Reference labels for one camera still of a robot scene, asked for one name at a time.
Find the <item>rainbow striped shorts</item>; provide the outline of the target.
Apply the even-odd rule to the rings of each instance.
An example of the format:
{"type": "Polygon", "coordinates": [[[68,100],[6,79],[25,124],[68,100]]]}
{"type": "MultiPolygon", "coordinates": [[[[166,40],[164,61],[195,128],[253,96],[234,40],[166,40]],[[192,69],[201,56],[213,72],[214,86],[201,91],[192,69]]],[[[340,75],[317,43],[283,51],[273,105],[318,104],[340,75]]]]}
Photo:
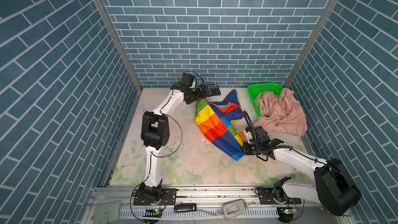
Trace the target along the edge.
{"type": "Polygon", "coordinates": [[[234,89],[219,102],[199,100],[196,103],[195,122],[204,136],[235,161],[243,156],[243,132],[233,124],[244,119],[238,92],[234,89]]]}

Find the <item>green plastic basket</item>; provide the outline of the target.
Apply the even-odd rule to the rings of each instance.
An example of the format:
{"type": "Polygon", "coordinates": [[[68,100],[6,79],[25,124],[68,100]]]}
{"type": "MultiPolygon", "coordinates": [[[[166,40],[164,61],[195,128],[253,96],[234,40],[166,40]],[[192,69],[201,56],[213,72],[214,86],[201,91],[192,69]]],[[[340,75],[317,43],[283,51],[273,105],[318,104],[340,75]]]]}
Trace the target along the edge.
{"type": "Polygon", "coordinates": [[[262,92],[272,92],[276,96],[280,96],[283,88],[284,87],[282,85],[277,83],[259,83],[248,87],[247,91],[258,117],[261,116],[261,113],[255,102],[256,97],[262,92]]]}

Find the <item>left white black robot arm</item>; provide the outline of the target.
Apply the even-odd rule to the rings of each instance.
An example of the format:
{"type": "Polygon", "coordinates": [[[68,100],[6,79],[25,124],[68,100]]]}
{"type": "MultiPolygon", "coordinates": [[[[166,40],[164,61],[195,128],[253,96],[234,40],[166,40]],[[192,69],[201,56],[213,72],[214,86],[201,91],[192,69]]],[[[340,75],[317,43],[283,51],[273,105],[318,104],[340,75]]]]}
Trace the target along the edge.
{"type": "Polygon", "coordinates": [[[171,86],[169,95],[153,111],[143,114],[141,139],[146,150],[147,165],[140,191],[151,197],[158,197],[162,190],[160,155],[170,138],[170,113],[183,102],[188,105],[203,98],[201,86],[171,86]]]}

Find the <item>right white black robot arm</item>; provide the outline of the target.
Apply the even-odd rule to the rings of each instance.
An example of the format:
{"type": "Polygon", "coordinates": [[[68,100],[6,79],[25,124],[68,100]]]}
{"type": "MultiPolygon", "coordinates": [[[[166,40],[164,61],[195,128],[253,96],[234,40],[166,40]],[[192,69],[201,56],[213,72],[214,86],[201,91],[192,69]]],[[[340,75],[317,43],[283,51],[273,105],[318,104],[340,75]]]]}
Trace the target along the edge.
{"type": "Polygon", "coordinates": [[[286,176],[277,181],[273,197],[279,204],[291,199],[309,200],[332,215],[343,216],[361,200],[362,192],[339,159],[325,160],[298,151],[280,139],[270,139],[262,127],[247,127],[244,135],[244,155],[286,163],[311,179],[299,181],[286,176]]]}

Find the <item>pink shorts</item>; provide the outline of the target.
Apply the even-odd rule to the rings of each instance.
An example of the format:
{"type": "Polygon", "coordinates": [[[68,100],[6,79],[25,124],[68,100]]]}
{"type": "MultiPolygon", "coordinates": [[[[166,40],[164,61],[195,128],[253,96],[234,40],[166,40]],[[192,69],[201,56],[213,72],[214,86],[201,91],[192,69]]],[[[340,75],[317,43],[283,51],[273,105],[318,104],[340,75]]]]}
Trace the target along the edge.
{"type": "Polygon", "coordinates": [[[294,92],[284,88],[280,96],[274,95],[270,109],[261,111],[255,127],[262,127],[266,132],[287,133],[304,136],[308,130],[306,115],[294,92]]]}

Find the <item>beige shorts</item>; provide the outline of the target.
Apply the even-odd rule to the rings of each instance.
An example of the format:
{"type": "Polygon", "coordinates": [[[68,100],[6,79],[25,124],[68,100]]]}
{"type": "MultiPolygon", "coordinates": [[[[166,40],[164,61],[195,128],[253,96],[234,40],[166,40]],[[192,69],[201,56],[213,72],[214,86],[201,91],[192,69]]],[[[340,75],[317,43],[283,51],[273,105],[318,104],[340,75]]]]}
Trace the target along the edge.
{"type": "Polygon", "coordinates": [[[274,93],[271,91],[264,91],[259,93],[255,98],[255,104],[259,110],[264,111],[270,109],[274,104],[274,93]]]}

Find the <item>black calculator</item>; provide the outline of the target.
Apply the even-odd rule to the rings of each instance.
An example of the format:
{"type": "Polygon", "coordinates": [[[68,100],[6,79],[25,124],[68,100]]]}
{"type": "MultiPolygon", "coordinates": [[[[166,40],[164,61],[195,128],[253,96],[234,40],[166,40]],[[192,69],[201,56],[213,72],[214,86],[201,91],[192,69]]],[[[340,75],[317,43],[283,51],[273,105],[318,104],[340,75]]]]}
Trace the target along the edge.
{"type": "Polygon", "coordinates": [[[200,89],[202,92],[202,97],[204,97],[204,98],[221,95],[221,91],[220,91],[218,85],[216,85],[216,84],[212,84],[212,85],[203,84],[203,85],[200,85],[200,89]]]}

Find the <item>right green circuit board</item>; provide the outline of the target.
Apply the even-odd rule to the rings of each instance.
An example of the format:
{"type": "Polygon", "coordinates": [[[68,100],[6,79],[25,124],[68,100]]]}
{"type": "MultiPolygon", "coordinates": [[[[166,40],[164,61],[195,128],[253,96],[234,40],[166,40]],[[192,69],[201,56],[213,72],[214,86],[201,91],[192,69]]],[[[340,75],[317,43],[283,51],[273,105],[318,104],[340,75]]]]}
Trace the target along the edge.
{"type": "Polygon", "coordinates": [[[279,216],[281,215],[293,215],[295,210],[291,207],[278,207],[277,208],[279,216]]]}

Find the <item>green circuit board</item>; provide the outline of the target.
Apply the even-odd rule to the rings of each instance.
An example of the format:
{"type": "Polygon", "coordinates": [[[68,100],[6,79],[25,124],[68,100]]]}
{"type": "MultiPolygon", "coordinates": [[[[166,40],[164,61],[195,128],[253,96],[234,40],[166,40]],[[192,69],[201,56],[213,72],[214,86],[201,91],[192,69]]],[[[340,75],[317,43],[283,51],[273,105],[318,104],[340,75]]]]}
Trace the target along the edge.
{"type": "Polygon", "coordinates": [[[143,212],[143,218],[161,218],[163,216],[163,211],[161,209],[146,209],[143,212]]]}
{"type": "Polygon", "coordinates": [[[277,208],[279,216],[281,215],[293,215],[295,210],[291,207],[278,207],[277,208]]]}

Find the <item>grey plastic clip device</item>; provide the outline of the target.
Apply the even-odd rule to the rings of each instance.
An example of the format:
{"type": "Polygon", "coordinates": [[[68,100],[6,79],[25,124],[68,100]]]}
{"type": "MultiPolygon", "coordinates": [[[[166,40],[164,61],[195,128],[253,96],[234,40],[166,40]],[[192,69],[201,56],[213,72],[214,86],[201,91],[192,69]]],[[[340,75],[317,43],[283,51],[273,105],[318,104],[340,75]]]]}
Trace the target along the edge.
{"type": "Polygon", "coordinates": [[[225,203],[222,208],[222,215],[225,220],[230,220],[248,212],[248,205],[244,199],[238,199],[225,203]]]}

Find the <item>left green circuit board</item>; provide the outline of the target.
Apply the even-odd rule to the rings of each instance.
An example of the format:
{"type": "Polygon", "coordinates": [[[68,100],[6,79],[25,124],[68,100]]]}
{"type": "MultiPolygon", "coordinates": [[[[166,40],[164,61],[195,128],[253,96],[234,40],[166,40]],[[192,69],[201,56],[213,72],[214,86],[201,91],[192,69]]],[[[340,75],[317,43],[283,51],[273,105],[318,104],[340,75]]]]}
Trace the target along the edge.
{"type": "Polygon", "coordinates": [[[143,218],[161,218],[163,216],[163,211],[161,209],[146,209],[143,212],[143,218]]]}

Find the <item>pale green plastic plate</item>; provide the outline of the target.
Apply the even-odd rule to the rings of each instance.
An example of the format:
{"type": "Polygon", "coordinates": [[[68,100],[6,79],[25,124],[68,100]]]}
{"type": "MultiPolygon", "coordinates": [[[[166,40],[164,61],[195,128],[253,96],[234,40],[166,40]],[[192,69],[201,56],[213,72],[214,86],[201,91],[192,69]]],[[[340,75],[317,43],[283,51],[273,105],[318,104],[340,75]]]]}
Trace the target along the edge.
{"type": "Polygon", "coordinates": [[[99,204],[93,214],[94,224],[112,224],[119,220],[121,201],[99,204]]]}

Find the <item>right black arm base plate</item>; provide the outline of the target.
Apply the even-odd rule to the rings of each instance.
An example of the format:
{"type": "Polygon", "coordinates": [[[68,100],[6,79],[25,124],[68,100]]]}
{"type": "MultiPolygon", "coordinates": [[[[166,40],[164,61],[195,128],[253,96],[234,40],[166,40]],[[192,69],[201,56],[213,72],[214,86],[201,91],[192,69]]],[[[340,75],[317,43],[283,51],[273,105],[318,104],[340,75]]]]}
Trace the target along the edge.
{"type": "Polygon", "coordinates": [[[289,198],[280,189],[256,187],[254,189],[255,194],[258,196],[261,205],[279,204],[279,205],[290,205],[293,206],[302,204],[302,200],[299,198],[289,198]]]}

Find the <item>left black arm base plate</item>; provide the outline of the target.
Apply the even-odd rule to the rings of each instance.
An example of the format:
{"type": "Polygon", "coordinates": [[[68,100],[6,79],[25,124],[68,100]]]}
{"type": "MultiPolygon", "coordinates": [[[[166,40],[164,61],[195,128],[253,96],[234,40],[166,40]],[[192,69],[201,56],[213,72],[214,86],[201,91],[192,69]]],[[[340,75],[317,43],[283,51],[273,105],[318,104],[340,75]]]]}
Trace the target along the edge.
{"type": "Polygon", "coordinates": [[[176,188],[165,188],[160,190],[150,190],[145,192],[144,190],[137,190],[134,194],[132,203],[135,206],[140,205],[159,205],[160,201],[162,201],[162,205],[175,205],[177,197],[177,189],[176,188]]]}

